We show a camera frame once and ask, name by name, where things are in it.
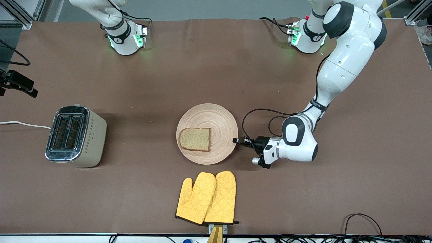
white robot link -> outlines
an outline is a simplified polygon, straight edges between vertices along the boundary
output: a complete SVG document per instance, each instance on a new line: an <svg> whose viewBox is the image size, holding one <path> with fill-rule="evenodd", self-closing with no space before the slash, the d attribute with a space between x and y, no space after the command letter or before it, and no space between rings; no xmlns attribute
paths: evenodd
<svg viewBox="0 0 432 243"><path fill-rule="evenodd" d="M120 55L131 55L144 47L148 28L125 20L120 11L127 0L69 0L75 7L81 8L95 17L108 33L111 46Z"/></svg>
<svg viewBox="0 0 432 243"><path fill-rule="evenodd" d="M282 137L233 140L253 148L259 157L252 162L263 168L269 169L281 158L305 162L315 158L318 144L312 132L317 122L330 102L354 81L387 35L382 19L377 16L382 0L309 1L312 14L308 20L294 23L292 45L312 53L322 45L326 34L336 38L337 45L317 76L315 96L302 112L283 122Z"/></svg>

toaster power cord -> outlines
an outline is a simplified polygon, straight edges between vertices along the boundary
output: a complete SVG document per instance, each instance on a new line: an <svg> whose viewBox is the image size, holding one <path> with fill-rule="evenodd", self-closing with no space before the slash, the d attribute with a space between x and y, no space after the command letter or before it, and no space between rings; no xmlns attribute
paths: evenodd
<svg viewBox="0 0 432 243"><path fill-rule="evenodd" d="M26 125L26 126L31 126L31 127L51 129L50 127L47 127L47 126L33 125L33 124L24 123L24 122L20 122L20 121L1 121L0 124L21 124L21 125Z"/></svg>

yellow oven mitt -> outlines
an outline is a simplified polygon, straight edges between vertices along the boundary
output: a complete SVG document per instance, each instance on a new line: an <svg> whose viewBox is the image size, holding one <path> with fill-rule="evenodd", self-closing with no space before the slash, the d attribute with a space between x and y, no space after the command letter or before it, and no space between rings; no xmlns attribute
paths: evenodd
<svg viewBox="0 0 432 243"><path fill-rule="evenodd" d="M176 218L202 225L216 189L213 174L201 172L192 186L192 178L186 178L181 186Z"/></svg>
<svg viewBox="0 0 432 243"><path fill-rule="evenodd" d="M216 191L207 210L206 224L238 224L234 222L235 177L231 171L216 175Z"/></svg>

shoe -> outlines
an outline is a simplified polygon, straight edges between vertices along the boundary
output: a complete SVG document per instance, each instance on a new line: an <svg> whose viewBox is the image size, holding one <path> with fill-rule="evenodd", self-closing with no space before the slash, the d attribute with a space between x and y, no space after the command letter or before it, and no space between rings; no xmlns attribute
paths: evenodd
<svg viewBox="0 0 432 243"><path fill-rule="evenodd" d="M432 26L415 25L414 28L416 29L421 43L424 45L432 45Z"/></svg>

round wooden board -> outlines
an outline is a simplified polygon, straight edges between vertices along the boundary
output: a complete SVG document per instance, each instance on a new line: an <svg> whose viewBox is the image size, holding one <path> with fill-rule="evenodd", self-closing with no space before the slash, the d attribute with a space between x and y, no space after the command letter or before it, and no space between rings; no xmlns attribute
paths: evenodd
<svg viewBox="0 0 432 243"><path fill-rule="evenodd" d="M210 128L210 151L190 151L180 147L184 128ZM238 137L237 123L231 113L220 105L200 104L189 109L177 125L176 139L180 151L191 161L212 165L221 162L234 150L233 138Z"/></svg>

